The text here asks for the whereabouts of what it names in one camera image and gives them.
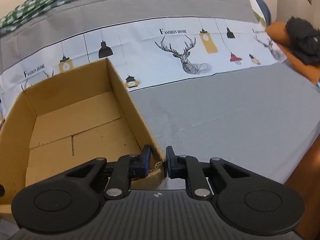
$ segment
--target metal pin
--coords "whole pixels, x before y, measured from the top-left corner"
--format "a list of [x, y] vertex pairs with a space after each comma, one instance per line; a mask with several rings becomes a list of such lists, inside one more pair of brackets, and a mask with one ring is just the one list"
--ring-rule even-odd
[[106, 193], [111, 197], [118, 197], [122, 194], [122, 190], [119, 188], [110, 188], [107, 190]]
[[210, 191], [205, 188], [198, 188], [195, 190], [195, 194], [199, 197], [207, 197], [210, 195]]

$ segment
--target black pendant lamp print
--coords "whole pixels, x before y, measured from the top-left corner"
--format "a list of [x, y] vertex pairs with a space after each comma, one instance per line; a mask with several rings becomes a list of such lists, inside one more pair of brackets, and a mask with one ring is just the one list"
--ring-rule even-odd
[[227, 37], [229, 39], [235, 39], [236, 38], [235, 35], [233, 34], [233, 32], [230, 31], [230, 29], [228, 27], [227, 27]]
[[101, 32], [102, 42], [101, 42], [101, 48], [99, 49], [99, 58], [109, 57], [113, 55], [113, 51], [110, 47], [106, 45], [106, 42], [103, 41], [101, 29], [100, 29], [100, 32]]

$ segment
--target cardboard box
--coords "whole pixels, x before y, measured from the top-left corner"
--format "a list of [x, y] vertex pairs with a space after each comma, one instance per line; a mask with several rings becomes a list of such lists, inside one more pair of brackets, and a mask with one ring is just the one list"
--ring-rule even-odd
[[152, 149], [151, 171], [132, 188], [156, 188], [165, 161], [108, 59], [58, 74], [18, 96], [0, 133], [0, 217], [24, 187], [97, 157], [116, 161]]

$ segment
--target pendant lamp illustration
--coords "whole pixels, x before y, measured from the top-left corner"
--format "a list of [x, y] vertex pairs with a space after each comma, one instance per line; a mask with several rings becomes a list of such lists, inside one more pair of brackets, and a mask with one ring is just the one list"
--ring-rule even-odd
[[60, 63], [58, 64], [58, 66], [59, 66], [60, 73], [63, 73], [68, 70], [74, 69], [74, 67], [73, 67], [72, 60], [69, 57], [66, 57], [64, 55], [62, 42], [61, 42], [61, 47], [62, 47], [63, 57], [62, 57], [62, 60], [60, 60]]
[[200, 32], [200, 38], [208, 54], [218, 52], [216, 45], [211, 39], [210, 33], [202, 29], [202, 31]]
[[227, 27], [227, 37], [229, 39], [235, 39], [236, 38], [235, 35], [233, 34], [233, 32], [230, 31], [230, 29], [228, 27]]
[[231, 53], [230, 62], [234, 62], [238, 65], [241, 65], [241, 62], [240, 62], [241, 60], [242, 58], [237, 57], [235, 54]]
[[125, 79], [126, 83], [124, 86], [126, 88], [134, 88], [141, 84], [140, 80], [135, 80], [134, 77], [128, 75], [128, 77]]
[[106, 42], [103, 41], [101, 29], [100, 29], [100, 32], [101, 32], [102, 42], [101, 42], [101, 48], [99, 49], [99, 58], [109, 57], [113, 55], [113, 51], [110, 47], [107, 46]]
[[251, 54], [249, 54], [249, 57], [251, 58], [251, 61], [255, 64], [261, 65], [260, 61], [257, 60], [254, 56], [252, 56]]

